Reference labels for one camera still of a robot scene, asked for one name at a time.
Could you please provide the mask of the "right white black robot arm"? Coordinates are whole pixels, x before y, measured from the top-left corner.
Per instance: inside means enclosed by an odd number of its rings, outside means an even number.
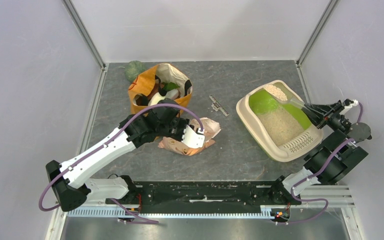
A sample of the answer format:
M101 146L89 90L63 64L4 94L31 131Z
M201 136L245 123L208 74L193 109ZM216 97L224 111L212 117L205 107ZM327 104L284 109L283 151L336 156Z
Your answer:
M301 192L312 185L334 185L362 162L369 153L358 143L372 139L371 128L358 117L352 123L345 114L353 107L363 108L355 99L332 104L310 104L291 99L287 103L301 109L313 126L332 129L318 146L304 157L302 169L287 177L280 176L267 190L276 205L299 204Z

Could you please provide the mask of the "beige green litter box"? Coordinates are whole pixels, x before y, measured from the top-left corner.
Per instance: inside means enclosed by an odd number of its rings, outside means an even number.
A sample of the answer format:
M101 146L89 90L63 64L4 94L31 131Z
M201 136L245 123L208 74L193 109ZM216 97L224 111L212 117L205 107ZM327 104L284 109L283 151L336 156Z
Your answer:
M252 90L236 104L236 112L258 145L273 160L287 163L314 149L324 138L302 110L280 104L273 96L298 97L284 81L274 80Z

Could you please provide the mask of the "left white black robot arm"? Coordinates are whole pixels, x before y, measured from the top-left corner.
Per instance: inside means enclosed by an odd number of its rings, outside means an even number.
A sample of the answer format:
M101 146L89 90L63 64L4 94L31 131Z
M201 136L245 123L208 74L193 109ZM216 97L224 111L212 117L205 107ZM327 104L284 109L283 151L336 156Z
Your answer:
M181 111L198 118L187 107L166 98L128 115L106 137L79 155L64 162L49 161L45 165L49 183L39 197L39 209L48 212L60 208L69 212L100 198L120 199L124 204L132 204L137 198L132 182L120 178L111 184L104 179L104 187L99 187L94 184L92 175L157 137L172 137L190 143L196 129L189 119L180 117Z

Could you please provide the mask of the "pink cat litter bag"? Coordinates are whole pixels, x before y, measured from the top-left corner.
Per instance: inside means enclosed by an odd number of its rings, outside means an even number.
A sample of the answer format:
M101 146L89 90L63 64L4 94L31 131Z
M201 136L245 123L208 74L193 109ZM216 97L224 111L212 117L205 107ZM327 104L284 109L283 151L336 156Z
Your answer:
M214 145L216 143L214 137L221 131L220 123L207 117L202 117L199 120L203 124L202 135L192 131L192 127L194 129L200 127L199 121L193 119L190 121L190 128L187 129L188 132L183 140L178 141L171 137L163 137L158 143L158 147L180 155L192 156Z

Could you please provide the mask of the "grey bag sealing clip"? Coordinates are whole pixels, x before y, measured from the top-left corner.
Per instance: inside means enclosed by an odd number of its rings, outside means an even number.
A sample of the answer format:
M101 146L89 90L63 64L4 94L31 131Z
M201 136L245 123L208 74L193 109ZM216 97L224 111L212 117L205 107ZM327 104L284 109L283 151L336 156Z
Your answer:
M212 101L211 107L213 110L220 111L225 117L228 117L230 114L228 111L220 104L220 102L212 95L209 95L209 99Z

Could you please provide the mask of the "clear plastic litter scoop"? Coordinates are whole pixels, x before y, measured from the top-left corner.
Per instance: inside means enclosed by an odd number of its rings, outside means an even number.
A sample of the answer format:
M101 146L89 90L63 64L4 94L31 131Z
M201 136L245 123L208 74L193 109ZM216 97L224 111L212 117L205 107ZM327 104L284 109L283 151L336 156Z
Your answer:
M299 109L305 109L305 103L297 98L293 93L283 90L274 84L267 84L263 87L278 103L282 105L290 104Z

